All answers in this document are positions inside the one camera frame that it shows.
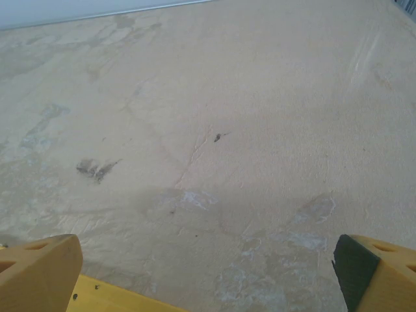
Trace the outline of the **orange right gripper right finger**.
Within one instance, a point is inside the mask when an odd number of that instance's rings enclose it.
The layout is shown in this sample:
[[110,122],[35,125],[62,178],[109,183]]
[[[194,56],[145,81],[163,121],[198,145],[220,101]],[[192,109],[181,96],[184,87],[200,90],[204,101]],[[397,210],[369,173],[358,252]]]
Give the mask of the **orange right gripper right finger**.
[[343,234],[333,269],[349,311],[415,311],[415,250]]

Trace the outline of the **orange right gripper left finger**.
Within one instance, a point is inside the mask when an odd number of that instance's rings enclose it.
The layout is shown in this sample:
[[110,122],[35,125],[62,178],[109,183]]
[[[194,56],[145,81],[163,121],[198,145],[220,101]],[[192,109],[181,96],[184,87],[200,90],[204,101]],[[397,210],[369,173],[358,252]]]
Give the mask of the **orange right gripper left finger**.
[[82,265],[74,234],[3,248],[1,311],[65,311]]

